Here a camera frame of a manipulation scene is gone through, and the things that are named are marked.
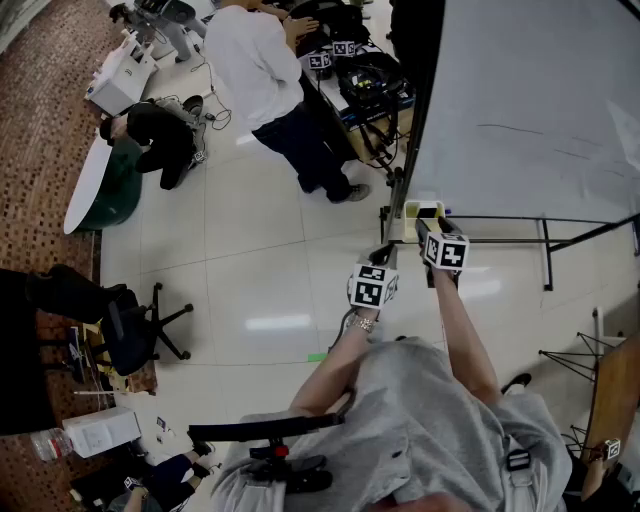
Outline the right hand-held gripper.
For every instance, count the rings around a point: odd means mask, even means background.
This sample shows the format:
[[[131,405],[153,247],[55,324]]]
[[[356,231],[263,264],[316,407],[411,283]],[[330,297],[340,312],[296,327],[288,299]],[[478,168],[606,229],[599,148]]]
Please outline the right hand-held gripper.
[[[444,271],[458,286],[459,275],[468,260],[470,240],[446,217],[436,219],[437,229],[431,229],[424,219],[415,221],[420,256],[426,267],[427,284],[435,288],[434,272]]]

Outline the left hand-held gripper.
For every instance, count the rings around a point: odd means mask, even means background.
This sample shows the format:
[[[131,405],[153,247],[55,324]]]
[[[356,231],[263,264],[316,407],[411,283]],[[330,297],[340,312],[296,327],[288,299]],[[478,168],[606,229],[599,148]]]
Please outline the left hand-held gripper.
[[[397,292],[398,249],[394,243],[376,245],[361,253],[348,280],[352,307],[381,310]]]

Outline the cream plastic bin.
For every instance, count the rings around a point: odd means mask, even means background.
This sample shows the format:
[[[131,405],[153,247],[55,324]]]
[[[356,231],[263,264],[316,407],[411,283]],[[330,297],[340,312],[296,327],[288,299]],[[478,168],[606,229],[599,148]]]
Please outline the cream plastic bin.
[[[438,207],[440,216],[437,219],[427,219],[426,221],[418,219],[416,214],[420,207]],[[430,231],[440,232],[441,228],[438,219],[445,217],[445,207],[438,200],[407,200],[404,203],[402,218],[404,222],[403,241],[407,243],[415,243],[418,241],[418,232],[416,222],[422,221]]]

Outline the person's right forearm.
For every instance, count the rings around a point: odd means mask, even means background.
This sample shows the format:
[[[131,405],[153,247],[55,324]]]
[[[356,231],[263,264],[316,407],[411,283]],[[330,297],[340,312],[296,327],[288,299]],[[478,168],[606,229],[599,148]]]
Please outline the person's right forearm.
[[[502,396],[497,375],[454,280],[441,269],[432,275],[453,375],[477,399],[495,403]]]

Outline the person's left forearm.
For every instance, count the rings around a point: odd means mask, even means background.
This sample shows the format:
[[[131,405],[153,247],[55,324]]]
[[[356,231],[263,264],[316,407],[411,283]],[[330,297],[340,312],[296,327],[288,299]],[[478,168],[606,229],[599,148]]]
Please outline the person's left forearm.
[[[295,395],[290,409],[308,416],[325,414],[356,378],[371,344],[369,331],[355,320]]]

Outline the large whiteboard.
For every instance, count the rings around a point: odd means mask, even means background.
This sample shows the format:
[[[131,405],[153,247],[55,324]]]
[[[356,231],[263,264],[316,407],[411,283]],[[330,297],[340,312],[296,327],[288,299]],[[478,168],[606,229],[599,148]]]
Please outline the large whiteboard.
[[[640,18],[620,0],[446,0],[406,196],[457,215],[640,212]]]

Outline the person's grey shirt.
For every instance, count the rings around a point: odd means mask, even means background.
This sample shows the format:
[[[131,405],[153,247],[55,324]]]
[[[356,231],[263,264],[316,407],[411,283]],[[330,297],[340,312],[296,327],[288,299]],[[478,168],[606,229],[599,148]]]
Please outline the person's grey shirt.
[[[291,440],[296,458],[322,455],[322,491],[289,494],[283,512],[365,512],[386,497],[445,492],[473,512],[505,512],[509,449],[532,459],[539,512],[566,512],[572,464],[543,398],[522,392],[487,405],[457,381],[444,351],[418,338],[375,344],[341,425]]]

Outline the black chest-mounted rig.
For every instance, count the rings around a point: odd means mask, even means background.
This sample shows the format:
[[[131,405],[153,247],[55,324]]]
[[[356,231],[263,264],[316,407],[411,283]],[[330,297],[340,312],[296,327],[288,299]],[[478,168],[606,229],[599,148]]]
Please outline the black chest-mounted rig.
[[[316,455],[289,459],[289,446],[284,440],[343,423],[342,413],[330,413],[237,424],[191,425],[188,435],[195,442],[245,443],[266,440],[266,446],[249,450],[249,475],[260,483],[283,483],[288,494],[302,494],[323,491],[331,486],[332,474],[325,469],[327,458]]]

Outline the equipment table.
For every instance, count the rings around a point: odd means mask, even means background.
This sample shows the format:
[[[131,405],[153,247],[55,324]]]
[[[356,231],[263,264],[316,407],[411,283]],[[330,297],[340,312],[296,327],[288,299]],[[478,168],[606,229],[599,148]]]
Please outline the equipment table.
[[[358,160],[374,169],[380,169],[377,159],[391,166],[396,160],[400,145],[409,138],[413,120],[415,90],[412,100],[405,100],[387,107],[354,110],[341,96],[332,45],[320,51],[328,51],[332,57],[333,74],[329,80],[317,81],[309,70],[307,55],[300,58],[303,69],[302,85],[309,110],[320,122],[323,134],[331,150],[342,160]],[[384,52],[369,42],[356,46],[356,55],[365,52]]]

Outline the brown wooden table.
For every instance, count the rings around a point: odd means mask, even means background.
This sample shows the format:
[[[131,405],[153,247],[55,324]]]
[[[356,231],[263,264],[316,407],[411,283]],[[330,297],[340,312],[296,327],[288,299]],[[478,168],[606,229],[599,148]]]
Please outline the brown wooden table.
[[[581,455],[586,466],[590,450],[607,439],[619,439],[627,447],[640,404],[640,332],[618,344],[602,343]]]

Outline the black office chair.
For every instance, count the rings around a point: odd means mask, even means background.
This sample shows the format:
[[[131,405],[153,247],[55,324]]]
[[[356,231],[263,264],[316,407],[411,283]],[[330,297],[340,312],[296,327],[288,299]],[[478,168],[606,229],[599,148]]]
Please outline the black office chair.
[[[110,357],[110,366],[122,377],[140,370],[147,362],[159,359],[156,344],[160,341],[180,361],[189,360],[191,353],[180,350],[164,328],[194,307],[186,304],[179,311],[161,318],[159,295],[163,285],[156,282],[149,305],[139,304],[135,293],[126,285],[105,288],[109,293],[105,316],[100,321],[103,345]]]

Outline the dark green table base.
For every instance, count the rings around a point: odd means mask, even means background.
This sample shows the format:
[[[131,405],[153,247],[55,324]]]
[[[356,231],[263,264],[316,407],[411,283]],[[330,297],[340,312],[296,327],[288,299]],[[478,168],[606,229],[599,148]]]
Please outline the dark green table base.
[[[142,154],[131,139],[115,142],[98,195],[86,217],[74,232],[96,231],[127,220],[135,211],[142,189],[142,175],[135,164]]]

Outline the white round table top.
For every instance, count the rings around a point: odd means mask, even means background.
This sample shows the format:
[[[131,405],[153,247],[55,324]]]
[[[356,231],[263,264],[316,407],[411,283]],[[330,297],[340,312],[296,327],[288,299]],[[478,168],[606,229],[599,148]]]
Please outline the white round table top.
[[[76,231],[93,205],[107,169],[112,147],[100,136],[92,143],[73,191],[64,219],[63,231]]]

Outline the white cardboard carton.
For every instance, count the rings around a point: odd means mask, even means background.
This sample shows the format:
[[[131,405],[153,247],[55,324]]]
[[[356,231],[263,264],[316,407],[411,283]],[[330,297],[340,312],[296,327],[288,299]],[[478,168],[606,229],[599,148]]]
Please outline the white cardboard carton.
[[[65,419],[63,429],[74,452],[82,458],[101,454],[141,437],[135,412],[126,407],[113,407]]]

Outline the white equipment cart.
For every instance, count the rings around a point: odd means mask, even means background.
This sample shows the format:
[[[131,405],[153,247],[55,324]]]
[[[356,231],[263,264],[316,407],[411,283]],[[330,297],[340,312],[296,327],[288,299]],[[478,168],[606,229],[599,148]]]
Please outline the white equipment cart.
[[[123,42],[93,73],[85,99],[115,116],[138,103],[153,73],[158,70],[151,43],[141,44],[138,32],[123,29]]]

